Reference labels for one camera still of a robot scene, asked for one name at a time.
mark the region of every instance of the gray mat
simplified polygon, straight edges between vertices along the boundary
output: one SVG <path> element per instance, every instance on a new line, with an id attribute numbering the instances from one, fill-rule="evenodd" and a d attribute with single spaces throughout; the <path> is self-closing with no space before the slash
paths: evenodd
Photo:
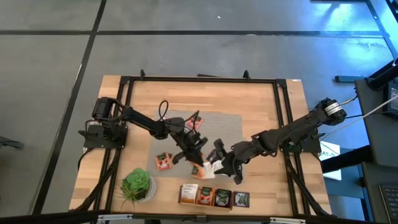
<path id="1" fill-rule="evenodd" d="M 192 111 L 168 111 L 165 118 L 182 117 L 189 118 L 194 112 Z M 201 151 L 204 158 L 215 148 L 213 143 L 216 139 L 221 138 L 224 142 L 224 148 L 227 152 L 231 150 L 231 146 L 243 140 L 242 134 L 242 118 L 240 115 L 223 114 L 223 113 L 207 113 L 200 112 L 199 116 L 203 118 L 203 122 L 199 127 L 201 137 L 207 137 L 208 142 L 202 147 Z M 148 158 L 147 171 L 154 177 L 178 177 L 191 178 L 192 165 L 181 159 L 173 169 L 157 170 L 155 164 L 155 156 L 162 152 L 177 154 L 181 149 L 175 145 L 175 141 L 168 137 L 164 140 L 152 140 L 150 153 Z M 222 180 L 225 176 L 216 176 L 216 180 Z"/>

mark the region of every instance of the wooden table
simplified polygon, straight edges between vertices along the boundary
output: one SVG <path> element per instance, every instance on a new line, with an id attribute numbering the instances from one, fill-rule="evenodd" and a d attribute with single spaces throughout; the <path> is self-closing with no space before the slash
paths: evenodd
<path id="1" fill-rule="evenodd" d="M 120 76 L 104 76 L 99 97 L 116 98 Z M 290 104 L 294 119 L 308 113 L 303 86 L 300 80 L 287 80 Z M 284 122 L 287 115 L 284 107 L 282 89 L 280 100 Z M 226 114 L 238 114 L 243 121 L 243 137 L 250 136 L 267 129 L 277 129 L 278 119 L 275 109 L 275 98 L 271 84 L 265 83 L 203 83 L 203 82 L 140 82 L 135 81 L 132 91 L 131 106 L 146 116 L 154 118 L 159 103 L 167 99 L 170 110 L 205 111 Z M 117 181 L 112 202 L 112 212 L 139 213 L 174 213 L 213 215 L 278 215 L 291 216 L 289 189 L 285 173 L 282 153 L 277 157 L 258 156 L 243 167 L 244 182 L 236 185 L 231 182 L 216 182 L 194 178 L 156 177 L 157 192 L 155 197 L 145 203 L 126 202 L 121 196 L 120 185 L 125 176 L 137 167 L 145 169 L 149 158 L 152 137 L 149 133 L 133 124 L 129 125 L 126 147 L 123 149 Z M 81 162 L 73 191 L 70 208 L 79 206 L 98 182 L 104 149 L 95 149 L 85 156 Z M 305 183 L 317 202 L 327 212 L 331 212 L 325 181 L 319 160 L 310 153 L 301 155 Z M 186 206 L 177 203 L 179 187 L 182 184 L 199 184 L 214 188 L 250 193 L 250 208 L 233 207 L 232 210 L 211 209 L 196 206 Z M 297 186 L 296 197 L 298 209 L 303 213 L 300 191 Z M 108 186 L 103 190 L 100 208 L 104 201 Z"/>

